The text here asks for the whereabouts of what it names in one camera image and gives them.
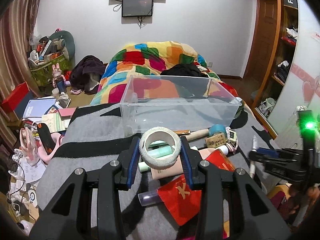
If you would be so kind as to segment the beige cosmetic tube white cap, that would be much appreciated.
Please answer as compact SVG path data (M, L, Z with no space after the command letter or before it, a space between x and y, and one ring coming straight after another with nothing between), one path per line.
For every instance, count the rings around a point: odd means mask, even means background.
M215 150L218 150L218 153L222 154L223 157L225 157L228 154L226 146L221 146L220 148L205 148L205 149L199 150L199 153L202 159L206 159ZM170 177L170 176L176 176L182 173L183 173L183 168L182 168L180 157L177 158L176 163L170 168L167 168L164 170L156 170L154 168L151 168L151 176L153 180L159 180L159 179Z

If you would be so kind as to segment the white tape roll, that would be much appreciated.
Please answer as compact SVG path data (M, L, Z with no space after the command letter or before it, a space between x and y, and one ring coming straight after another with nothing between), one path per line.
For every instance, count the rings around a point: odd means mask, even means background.
M154 127L142 135L139 152L146 165L155 170L165 170L176 163L181 146L175 132L165 127Z

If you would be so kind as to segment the mint green bottle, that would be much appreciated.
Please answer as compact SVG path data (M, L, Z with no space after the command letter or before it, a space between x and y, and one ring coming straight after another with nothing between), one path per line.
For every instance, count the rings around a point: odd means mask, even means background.
M154 148L152 150L148 150L148 155L153 158L161 158L167 155L170 155L174 152L175 146L161 146L159 148Z

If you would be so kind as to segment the teal tape roll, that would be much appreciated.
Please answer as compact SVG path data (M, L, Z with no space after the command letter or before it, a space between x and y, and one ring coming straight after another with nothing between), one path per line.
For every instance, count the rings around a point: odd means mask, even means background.
M214 124L208 129L209 137L214 136L215 134L223 133L227 137L226 127L221 124Z

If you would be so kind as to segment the purple translucent tube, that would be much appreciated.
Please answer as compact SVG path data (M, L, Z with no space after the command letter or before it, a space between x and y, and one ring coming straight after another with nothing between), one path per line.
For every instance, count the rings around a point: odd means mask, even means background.
M141 206L150 206L162 202L157 190L139 193L138 199Z

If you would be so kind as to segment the mahjong tile keychain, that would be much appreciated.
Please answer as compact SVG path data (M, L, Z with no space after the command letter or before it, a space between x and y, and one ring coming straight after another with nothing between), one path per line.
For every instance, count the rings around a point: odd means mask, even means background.
M231 130L230 127L226 127L226 134L226 146L228 147L229 152L235 153L239 146L238 136L235 131Z

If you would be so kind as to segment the red envelope packet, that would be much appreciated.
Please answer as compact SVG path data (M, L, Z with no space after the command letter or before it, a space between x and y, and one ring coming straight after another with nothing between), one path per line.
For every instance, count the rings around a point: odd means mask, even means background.
M209 161L218 168L234 171L234 165L219 148L199 151L202 159ZM200 210L201 191L191 190L184 175L157 189L157 193L175 222L182 226L191 220Z

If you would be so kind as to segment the light green tube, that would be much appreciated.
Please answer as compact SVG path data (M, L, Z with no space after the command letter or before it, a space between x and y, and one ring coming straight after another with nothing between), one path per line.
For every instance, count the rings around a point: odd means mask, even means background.
M149 170L151 170L151 167L149 165L147 165L144 161L138 163L138 167L140 172L147 172Z

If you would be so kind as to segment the grey black blanket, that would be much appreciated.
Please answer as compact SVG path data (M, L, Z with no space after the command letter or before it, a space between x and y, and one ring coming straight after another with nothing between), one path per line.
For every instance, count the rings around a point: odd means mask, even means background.
M248 168L252 139L259 147L274 149L274 140L253 114L244 109L232 121L239 146L229 160L235 167ZM97 170L129 148L132 139L125 135L119 105L106 103L78 108L67 128L61 146L50 160L36 189L39 210L44 210L57 190L76 168ZM121 215L127 239L189 239L195 236L197 218L179 226L164 204L141 206L138 194L152 191L167 181L153 180L148 173L137 173L128 191L119 194Z

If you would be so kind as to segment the clear plastic storage box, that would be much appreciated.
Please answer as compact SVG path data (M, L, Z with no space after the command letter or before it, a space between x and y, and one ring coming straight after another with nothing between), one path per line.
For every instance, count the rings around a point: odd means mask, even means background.
M131 76L120 100L127 135L158 126L172 131L229 126L240 106L216 80L188 76Z

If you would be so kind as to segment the colourful patchwork quilt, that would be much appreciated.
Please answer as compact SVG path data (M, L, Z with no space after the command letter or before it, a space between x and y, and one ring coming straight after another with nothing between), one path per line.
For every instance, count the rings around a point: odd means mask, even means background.
M195 64L233 96L238 96L232 86L208 69L206 60L191 46L174 41L144 42L128 44L112 57L90 104L119 103L131 76L160 75L163 70L182 63Z

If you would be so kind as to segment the dark clothes pile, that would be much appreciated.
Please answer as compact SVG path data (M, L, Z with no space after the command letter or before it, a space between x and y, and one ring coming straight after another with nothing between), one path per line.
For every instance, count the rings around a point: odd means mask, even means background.
M106 66L93 55L85 56L71 71L69 77L72 91L79 94L96 94Z

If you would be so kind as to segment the rabbit doll figure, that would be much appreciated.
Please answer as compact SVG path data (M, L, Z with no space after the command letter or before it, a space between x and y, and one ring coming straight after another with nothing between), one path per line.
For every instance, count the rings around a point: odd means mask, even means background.
M52 77L53 87L58 89L59 94L66 94L66 78L62 74L62 70L60 69L59 63L52 65Z

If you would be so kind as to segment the pink striped curtain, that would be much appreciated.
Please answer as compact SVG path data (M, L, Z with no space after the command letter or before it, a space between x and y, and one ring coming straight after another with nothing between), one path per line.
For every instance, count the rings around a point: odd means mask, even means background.
M39 5L40 0L1 0L1 100L24 82L41 95L27 60Z

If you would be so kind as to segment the small wall monitor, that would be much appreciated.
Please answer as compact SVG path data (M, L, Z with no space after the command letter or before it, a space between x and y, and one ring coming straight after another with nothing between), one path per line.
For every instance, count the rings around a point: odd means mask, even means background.
M153 0L122 0L122 17L148 17L153 13Z

